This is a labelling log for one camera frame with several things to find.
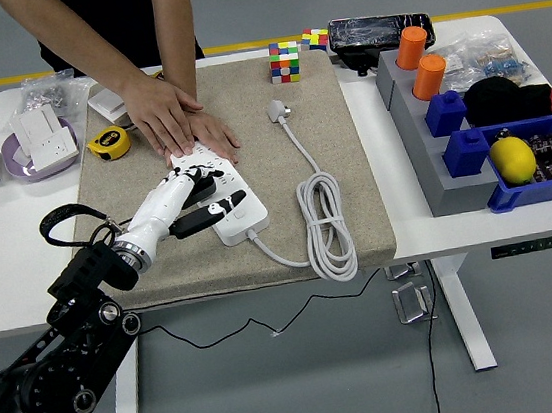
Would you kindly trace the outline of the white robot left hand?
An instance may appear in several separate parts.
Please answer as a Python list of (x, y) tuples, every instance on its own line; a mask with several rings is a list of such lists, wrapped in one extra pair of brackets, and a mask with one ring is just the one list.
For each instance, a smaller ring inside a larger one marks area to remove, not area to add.
[(223, 171), (205, 165), (193, 165), (183, 170), (175, 168), (158, 187), (148, 193), (127, 232), (115, 241), (115, 247), (120, 247), (119, 244), (124, 242), (125, 247), (133, 246), (146, 253), (152, 252), (159, 241), (171, 235), (177, 239), (188, 238), (225, 218), (246, 197), (245, 190), (234, 191), (223, 199), (179, 218), (179, 213), (185, 208), (195, 187), (213, 186), (213, 179), (223, 174)]

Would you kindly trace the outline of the person's right hand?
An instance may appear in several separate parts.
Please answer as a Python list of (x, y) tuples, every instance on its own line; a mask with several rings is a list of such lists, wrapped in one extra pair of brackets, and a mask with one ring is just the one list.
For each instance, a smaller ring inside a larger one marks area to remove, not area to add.
[(143, 75), (119, 93), (135, 126), (159, 154), (189, 155), (194, 136), (187, 112), (202, 105), (175, 85)]

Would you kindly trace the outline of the person's left hand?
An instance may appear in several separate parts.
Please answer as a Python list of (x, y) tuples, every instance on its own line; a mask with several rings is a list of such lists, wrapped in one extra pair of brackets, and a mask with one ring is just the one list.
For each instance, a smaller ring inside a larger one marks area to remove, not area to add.
[(232, 164), (239, 162), (240, 142), (227, 124), (203, 111), (186, 111), (185, 118), (193, 135), (192, 141), (188, 142), (187, 147), (173, 153), (164, 143), (161, 143), (161, 147), (157, 151), (165, 158), (168, 166), (172, 165), (172, 157), (191, 155), (196, 142), (208, 147), (218, 156), (228, 159)]

